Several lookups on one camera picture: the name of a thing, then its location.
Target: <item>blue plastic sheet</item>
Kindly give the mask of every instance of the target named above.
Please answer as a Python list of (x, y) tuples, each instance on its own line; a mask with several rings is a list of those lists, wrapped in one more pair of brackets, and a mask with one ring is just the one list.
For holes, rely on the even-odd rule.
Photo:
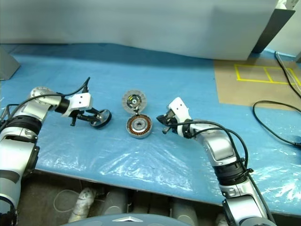
[[(301, 150), (283, 144), (254, 119), (251, 107), (218, 102), (212, 60), (111, 44), (5, 46), (22, 65), (1, 82), (1, 107), (19, 103), (36, 86), (68, 93), (91, 77), (94, 107), (107, 108), (112, 120), (103, 129), (50, 112), (39, 135), (37, 169), (115, 186), (190, 200), (221, 203), (214, 171), (201, 145), (176, 134), (162, 134), (156, 116), (181, 97), (192, 118), (216, 121), (235, 130), (249, 149), (249, 167), (272, 211), (301, 215)], [(143, 111), (152, 133), (129, 136), (130, 115), (121, 98), (130, 89), (147, 97)], [(259, 108), (260, 118), (282, 136), (301, 134), (300, 114)]]

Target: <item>copper coil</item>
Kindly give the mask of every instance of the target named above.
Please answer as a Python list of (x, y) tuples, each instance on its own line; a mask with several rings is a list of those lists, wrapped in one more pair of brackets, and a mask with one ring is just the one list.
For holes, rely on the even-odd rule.
[[(146, 126), (146, 129), (144, 131), (142, 131), (142, 132), (136, 132), (136, 131), (133, 130), (132, 123), (136, 119), (140, 119), (140, 118), (146, 120), (147, 126)], [(151, 129), (151, 120), (149, 119), (149, 117), (147, 117), (144, 114), (135, 115), (132, 118), (130, 118), (129, 121), (128, 121), (128, 130), (130, 131), (130, 133), (132, 133), (134, 135), (141, 136), (141, 135), (146, 134), (147, 132), (149, 132), (150, 129)]]

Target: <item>wheel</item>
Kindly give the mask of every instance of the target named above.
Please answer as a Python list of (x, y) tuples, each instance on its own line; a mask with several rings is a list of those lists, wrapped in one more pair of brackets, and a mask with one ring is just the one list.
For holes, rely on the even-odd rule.
[(108, 124), (112, 118), (112, 114), (108, 109), (102, 109), (98, 114), (94, 114), (94, 117), (99, 119), (99, 121), (91, 121), (90, 125), (98, 129)]

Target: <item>robotic arm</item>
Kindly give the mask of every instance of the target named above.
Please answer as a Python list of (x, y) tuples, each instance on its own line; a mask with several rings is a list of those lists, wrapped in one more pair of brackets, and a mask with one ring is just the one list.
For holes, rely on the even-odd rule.
[(168, 109), (166, 114), (157, 117), (159, 122), (167, 126), (163, 133), (166, 134), (172, 129), (181, 137), (195, 138), (204, 147), (225, 197), (222, 206), (228, 224), (276, 226), (249, 175), (250, 170), (246, 169), (244, 159), (241, 159), (236, 151), (229, 131), (216, 126), (217, 123), (192, 120), (188, 108), (179, 97), (168, 105)]
[(38, 134), (48, 111), (56, 111), (64, 117), (72, 117), (71, 126), (76, 119), (90, 122), (95, 128), (106, 125), (111, 119), (109, 110), (98, 111), (92, 107), (92, 97), (88, 93), (89, 78), (81, 89), (69, 99), (46, 87), (36, 87), (30, 98), (18, 105), (12, 114), (9, 106), (0, 120), (0, 225), (15, 225), (21, 178), (31, 173), (37, 163), (39, 147)]

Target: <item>transparent plastic wrap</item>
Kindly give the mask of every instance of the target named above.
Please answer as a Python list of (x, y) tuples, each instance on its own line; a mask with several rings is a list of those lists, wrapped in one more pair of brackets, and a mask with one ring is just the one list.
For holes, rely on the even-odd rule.
[[(211, 120), (236, 131), (249, 150), (249, 167), (272, 211), (301, 214), (301, 150), (265, 131), (251, 107), (219, 104), (213, 62), (117, 45), (20, 45), (11, 54), (21, 68), (1, 82), (1, 108), (19, 103), (36, 86), (75, 90), (88, 76), (96, 109), (112, 120), (101, 129), (50, 112), (39, 134), (37, 169), (99, 183), (220, 204), (223, 196), (203, 147), (176, 134), (162, 134), (156, 116), (180, 96), (192, 118)], [(153, 130), (143, 140), (124, 127), (128, 114), (120, 99), (129, 89), (148, 98), (144, 113)], [(258, 108), (259, 117), (287, 138), (299, 135), (300, 115)]]

